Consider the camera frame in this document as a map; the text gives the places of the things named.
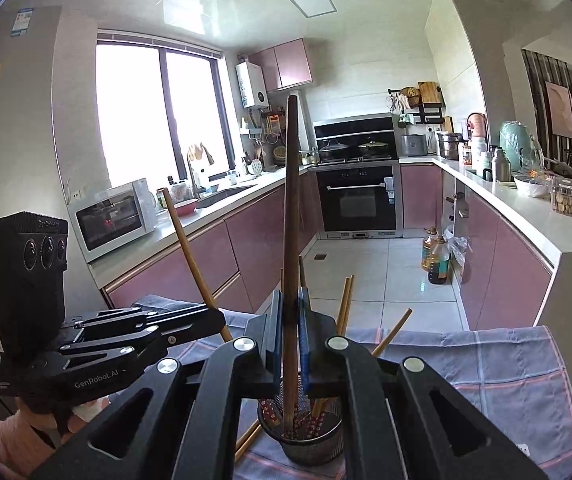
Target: camera lens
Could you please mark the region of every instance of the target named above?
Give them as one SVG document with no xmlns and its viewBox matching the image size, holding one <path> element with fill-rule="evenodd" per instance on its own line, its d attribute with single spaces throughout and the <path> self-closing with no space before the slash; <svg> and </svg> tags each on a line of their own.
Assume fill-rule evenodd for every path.
<svg viewBox="0 0 572 480">
<path fill-rule="evenodd" d="M 31 270 L 37 262 L 37 245 L 32 238 L 26 242 L 24 246 L 24 265 L 26 269 Z"/>
<path fill-rule="evenodd" d="M 47 236 L 42 242 L 42 265 L 48 269 L 55 259 L 55 245 L 52 238 Z"/>
<path fill-rule="evenodd" d="M 66 254 L 66 244 L 64 243 L 64 238 L 60 238 L 60 241 L 57 242 L 57 259 L 59 261 L 64 259 Z"/>
</svg>

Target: oven handle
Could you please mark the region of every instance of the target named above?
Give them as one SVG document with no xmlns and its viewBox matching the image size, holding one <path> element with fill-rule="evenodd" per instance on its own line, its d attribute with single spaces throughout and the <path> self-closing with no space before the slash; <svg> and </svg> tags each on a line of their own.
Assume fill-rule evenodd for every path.
<svg viewBox="0 0 572 480">
<path fill-rule="evenodd" d="M 365 189 L 367 187 L 386 187 L 386 183 L 380 182 L 379 184 L 372 184 L 371 186 L 342 186 L 342 187 L 326 186 L 326 189 L 329 191 L 334 191 L 335 189 Z"/>
</svg>

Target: red bowl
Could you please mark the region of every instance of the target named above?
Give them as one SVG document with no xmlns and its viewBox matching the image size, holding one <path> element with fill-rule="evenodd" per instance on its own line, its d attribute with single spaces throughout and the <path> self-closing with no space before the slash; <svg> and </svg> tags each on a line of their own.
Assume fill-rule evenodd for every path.
<svg viewBox="0 0 572 480">
<path fill-rule="evenodd" d="M 178 216 L 188 216 L 195 212 L 197 208 L 197 199 L 191 198 L 190 200 L 184 200 L 179 204 L 175 205 L 175 211 L 177 211 Z"/>
</svg>

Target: kitchen sink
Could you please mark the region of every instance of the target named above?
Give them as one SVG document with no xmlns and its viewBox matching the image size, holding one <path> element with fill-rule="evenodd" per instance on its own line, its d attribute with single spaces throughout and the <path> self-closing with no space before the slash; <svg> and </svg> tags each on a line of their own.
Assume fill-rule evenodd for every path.
<svg viewBox="0 0 572 480">
<path fill-rule="evenodd" d="M 215 205 L 217 202 L 221 202 L 225 198 L 229 196 L 236 195 L 237 193 L 241 193 L 247 189 L 252 188 L 253 186 L 240 186 L 240 187 L 229 187 L 228 189 L 223 189 L 218 191 L 217 193 L 213 193 L 207 195 L 197 201 L 197 208 L 196 209 L 205 209 L 212 205 Z"/>
</svg>

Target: water heater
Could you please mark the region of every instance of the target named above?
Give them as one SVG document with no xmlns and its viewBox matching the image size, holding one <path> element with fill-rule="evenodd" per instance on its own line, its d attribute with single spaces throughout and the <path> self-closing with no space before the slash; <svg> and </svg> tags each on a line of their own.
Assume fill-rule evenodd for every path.
<svg viewBox="0 0 572 480">
<path fill-rule="evenodd" d="M 267 107 L 268 97 L 266 95 L 262 67 L 245 61 L 238 64 L 236 69 L 244 108 Z"/>
</svg>

